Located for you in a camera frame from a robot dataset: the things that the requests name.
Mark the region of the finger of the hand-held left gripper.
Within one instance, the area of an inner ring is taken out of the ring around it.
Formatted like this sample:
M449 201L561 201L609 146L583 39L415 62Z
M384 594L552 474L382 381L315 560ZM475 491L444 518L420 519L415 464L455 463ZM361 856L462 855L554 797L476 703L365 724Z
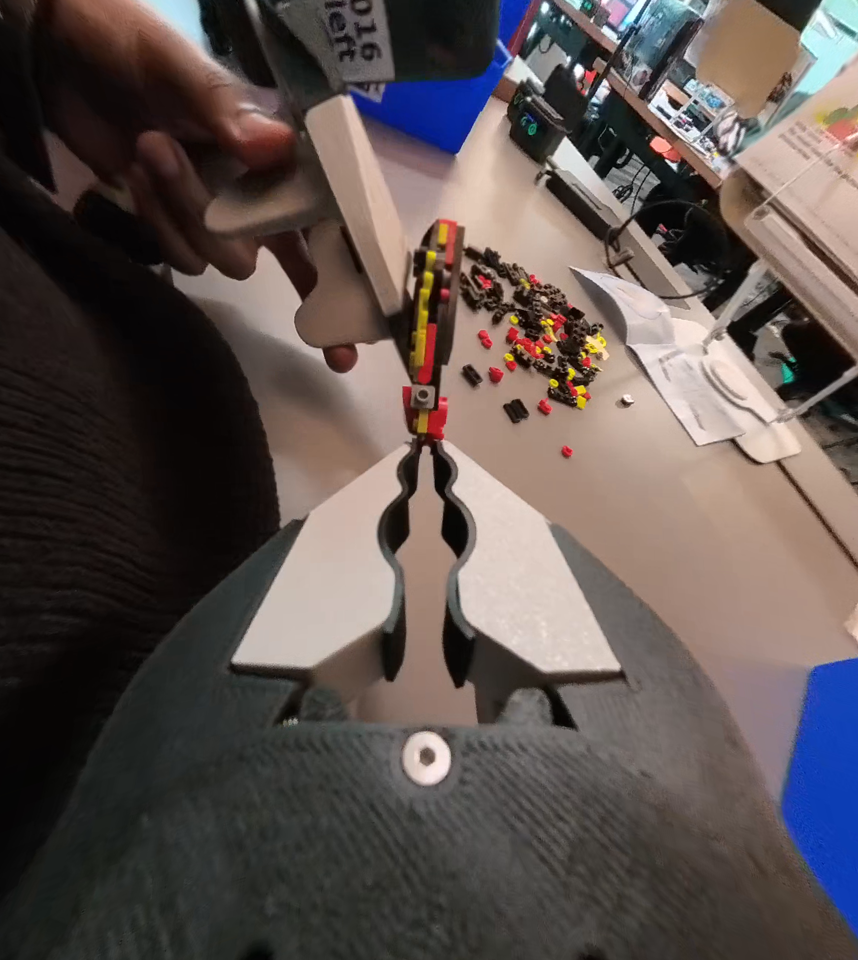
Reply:
M410 245L351 95L310 108L307 133L374 299L384 316L395 315L407 292Z

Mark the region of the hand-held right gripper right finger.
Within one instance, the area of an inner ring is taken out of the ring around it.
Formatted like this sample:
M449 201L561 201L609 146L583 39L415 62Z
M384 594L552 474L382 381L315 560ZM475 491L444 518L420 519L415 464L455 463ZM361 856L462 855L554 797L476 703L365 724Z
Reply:
M519 690L622 677L603 628L537 509L453 443L433 449L447 575L443 653L479 722L495 722Z

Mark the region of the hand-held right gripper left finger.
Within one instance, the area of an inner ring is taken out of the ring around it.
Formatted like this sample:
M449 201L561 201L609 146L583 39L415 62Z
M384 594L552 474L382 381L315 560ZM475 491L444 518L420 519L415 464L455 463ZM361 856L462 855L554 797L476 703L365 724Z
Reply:
M241 673L333 690L346 702L394 681L407 638L396 557L410 534L414 444L311 511L232 655Z

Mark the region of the yellow red lego car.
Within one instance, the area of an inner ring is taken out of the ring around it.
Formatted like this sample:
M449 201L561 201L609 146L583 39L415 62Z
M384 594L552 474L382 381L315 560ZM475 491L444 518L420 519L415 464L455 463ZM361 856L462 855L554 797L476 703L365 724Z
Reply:
M455 338L464 228L438 219L412 257L411 305L400 354L410 378L402 391L406 426L421 447L441 441L448 416L442 375Z

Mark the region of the pile of lego pieces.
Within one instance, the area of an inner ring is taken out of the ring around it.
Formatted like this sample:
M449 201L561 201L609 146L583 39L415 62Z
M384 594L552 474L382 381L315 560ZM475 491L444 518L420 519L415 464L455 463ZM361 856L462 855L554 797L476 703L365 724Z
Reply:
M545 381L535 403L543 417L556 407L588 406L590 387L608 356L601 322L588 318L561 288L489 246L464 249L459 294L473 314L487 316L476 336L493 362L486 372L473 365L483 381L498 386L518 371L537 374Z

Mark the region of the lego instruction booklet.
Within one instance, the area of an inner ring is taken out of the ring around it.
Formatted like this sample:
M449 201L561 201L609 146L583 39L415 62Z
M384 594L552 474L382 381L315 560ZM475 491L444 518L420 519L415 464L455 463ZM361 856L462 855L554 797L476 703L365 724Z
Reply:
M696 446L745 433L734 408L710 386L702 369L700 324L676 318L661 298L633 282L574 266L569 271Z

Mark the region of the person's left hand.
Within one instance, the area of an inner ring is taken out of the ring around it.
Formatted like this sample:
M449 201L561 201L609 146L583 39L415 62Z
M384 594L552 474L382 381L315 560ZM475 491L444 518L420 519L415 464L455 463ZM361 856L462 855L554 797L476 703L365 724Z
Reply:
M212 194L188 147L251 171L284 170L295 134L246 86L140 2L38 2L37 83L52 131L100 180L127 190L164 262L244 281L260 249L306 299L317 270L300 232L224 238L204 224Z

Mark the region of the blue bin with white tag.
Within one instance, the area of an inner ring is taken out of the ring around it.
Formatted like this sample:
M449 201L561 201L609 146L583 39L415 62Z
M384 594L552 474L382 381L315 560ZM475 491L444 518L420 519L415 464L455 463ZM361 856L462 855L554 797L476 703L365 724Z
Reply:
M474 78L355 85L361 114L411 138L457 155L511 61L496 44L490 65Z

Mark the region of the black device green light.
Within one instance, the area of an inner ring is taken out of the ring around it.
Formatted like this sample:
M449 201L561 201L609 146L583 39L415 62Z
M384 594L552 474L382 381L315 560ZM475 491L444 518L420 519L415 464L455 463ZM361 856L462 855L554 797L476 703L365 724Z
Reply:
M509 139L532 161L545 166L569 135L565 119L542 95L538 84L524 78L507 103Z

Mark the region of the wooden top table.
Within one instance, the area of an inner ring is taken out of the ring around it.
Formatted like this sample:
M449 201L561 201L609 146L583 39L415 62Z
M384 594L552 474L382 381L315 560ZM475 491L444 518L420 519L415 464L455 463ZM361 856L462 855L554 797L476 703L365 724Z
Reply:
M673 127L665 117L653 110L651 104L633 92L627 81L615 74L612 69L603 76L605 67L614 66L615 50L618 44L612 37L605 30L596 26L587 15L568 2L551 1L550 4L563 17L571 20L588 42L593 43L607 54L607 59L597 58L591 67L591 70L597 72L596 79L607 84L610 93L618 96L624 102L627 110L632 110L639 117L641 123L646 124L655 135L664 139L670 145L670 149L675 150L680 159L687 163L709 188L719 190L723 183L723 176L712 165L709 157L681 136L680 130Z

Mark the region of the person's black sweater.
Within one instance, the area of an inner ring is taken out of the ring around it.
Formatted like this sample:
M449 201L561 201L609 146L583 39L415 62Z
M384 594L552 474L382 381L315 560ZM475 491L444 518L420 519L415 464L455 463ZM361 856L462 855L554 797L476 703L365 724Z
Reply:
M143 661L278 526L219 330L0 138L0 905Z

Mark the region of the beige panel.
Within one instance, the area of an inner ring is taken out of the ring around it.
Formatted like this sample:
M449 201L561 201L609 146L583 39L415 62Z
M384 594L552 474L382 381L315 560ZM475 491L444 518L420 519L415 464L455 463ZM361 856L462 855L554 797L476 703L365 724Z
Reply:
M696 77L728 96L739 116L754 117L794 66L799 39L761 2L723 2L697 36Z

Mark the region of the printed instruction sheet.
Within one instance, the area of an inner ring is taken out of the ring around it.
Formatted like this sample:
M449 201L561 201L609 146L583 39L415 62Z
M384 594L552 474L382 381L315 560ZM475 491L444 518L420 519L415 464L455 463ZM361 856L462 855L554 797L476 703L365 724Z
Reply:
M736 163L858 283L858 54Z

